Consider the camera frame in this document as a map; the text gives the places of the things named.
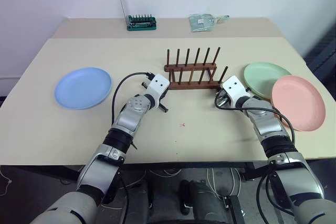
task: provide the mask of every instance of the blue plate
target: blue plate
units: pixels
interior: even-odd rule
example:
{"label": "blue plate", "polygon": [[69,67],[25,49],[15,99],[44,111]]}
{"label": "blue plate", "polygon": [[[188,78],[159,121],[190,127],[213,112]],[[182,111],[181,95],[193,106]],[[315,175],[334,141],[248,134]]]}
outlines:
{"label": "blue plate", "polygon": [[88,109],[101,103],[111,88],[112,79],[104,70],[82,68],[59,81],[55,89],[55,100],[67,109]]}

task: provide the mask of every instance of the floor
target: floor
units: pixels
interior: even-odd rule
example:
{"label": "floor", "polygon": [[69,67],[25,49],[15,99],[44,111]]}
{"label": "floor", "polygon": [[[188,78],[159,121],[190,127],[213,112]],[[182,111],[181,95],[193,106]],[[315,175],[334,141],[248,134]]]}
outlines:
{"label": "floor", "polygon": [[[319,177],[325,189],[327,199],[336,201],[336,159],[323,159],[310,163],[310,166]],[[0,223],[30,223],[38,214],[56,201],[63,194],[75,189],[75,184],[63,185],[58,179],[43,175],[33,174],[11,166],[2,166],[1,171],[13,182],[8,187],[5,196],[0,197]],[[215,168],[215,181],[218,192],[227,195],[232,188],[233,180],[229,168]],[[126,184],[130,184],[144,175],[144,171],[124,172],[123,178]],[[192,219],[192,212],[183,216],[178,207],[177,189],[182,179],[206,180],[206,169],[183,169],[178,175],[170,178],[161,178],[146,171],[145,179],[154,187],[154,214],[149,222],[169,219]],[[257,210],[255,194],[259,180],[243,181],[239,201],[244,212],[245,223],[262,223]],[[235,191],[238,191],[238,176],[235,174]],[[5,190],[6,179],[0,177],[0,194]],[[124,191],[120,189],[115,200],[109,207],[120,208],[123,205]],[[269,223],[295,223],[293,217],[280,213],[267,201],[265,184],[261,190],[261,205]],[[97,224],[118,223],[121,210],[101,207],[97,216]]]}

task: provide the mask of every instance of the table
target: table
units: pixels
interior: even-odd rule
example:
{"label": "table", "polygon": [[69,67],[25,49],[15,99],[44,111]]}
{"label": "table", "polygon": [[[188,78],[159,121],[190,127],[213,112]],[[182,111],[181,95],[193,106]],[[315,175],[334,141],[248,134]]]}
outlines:
{"label": "table", "polygon": [[[200,60],[208,47],[210,60],[221,47],[214,79],[228,65],[225,79],[235,74],[243,80],[244,66],[269,61],[310,81],[321,93],[327,113],[318,130],[296,131],[296,147],[305,158],[336,156],[335,101],[274,24],[267,19],[231,19],[218,25],[214,33],[192,33],[187,26],[186,19],[167,19],[158,21],[157,31],[127,32],[118,19],[66,20],[0,108],[0,164],[85,164],[110,127],[111,98],[119,81],[136,71],[168,77],[163,71],[166,50],[180,48],[183,62],[187,48],[193,61],[198,47]],[[112,92],[87,110],[60,107],[53,98],[57,82],[83,67],[110,73]],[[143,92],[141,82],[145,80],[137,76],[123,84],[116,111],[131,96]],[[214,90],[169,91],[162,101],[168,113],[155,110],[144,117],[134,139],[138,150],[129,149],[126,164],[266,160],[249,119],[242,113],[219,111],[213,102]]]}

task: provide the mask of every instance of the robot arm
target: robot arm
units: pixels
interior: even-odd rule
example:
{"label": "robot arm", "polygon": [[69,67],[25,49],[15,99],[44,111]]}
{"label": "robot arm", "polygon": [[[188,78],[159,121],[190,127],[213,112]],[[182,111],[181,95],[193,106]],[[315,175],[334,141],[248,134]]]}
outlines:
{"label": "robot arm", "polygon": [[[230,102],[231,108],[265,108],[272,110],[267,101],[251,97],[236,76],[222,84],[218,105]],[[324,199],[323,187],[299,153],[281,121],[272,112],[243,110],[254,125],[254,130],[275,169],[270,182],[275,197],[283,208],[290,208],[299,224],[333,223],[336,204]]]}
{"label": "robot arm", "polygon": [[114,199],[119,187],[120,166],[132,144],[143,116],[151,108],[157,108],[161,95],[169,81],[157,74],[146,93],[132,97],[118,115],[104,142],[81,171],[76,191],[63,195],[33,224],[90,224],[94,223],[101,203]]}

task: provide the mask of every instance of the plastic packaging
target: plastic packaging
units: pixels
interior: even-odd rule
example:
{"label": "plastic packaging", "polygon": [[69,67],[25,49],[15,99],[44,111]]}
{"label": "plastic packaging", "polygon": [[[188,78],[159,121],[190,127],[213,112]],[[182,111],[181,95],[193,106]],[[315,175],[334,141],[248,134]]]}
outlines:
{"label": "plastic packaging", "polygon": [[212,31],[216,24],[229,19],[229,15],[214,17],[211,14],[194,14],[189,17],[192,31]]}

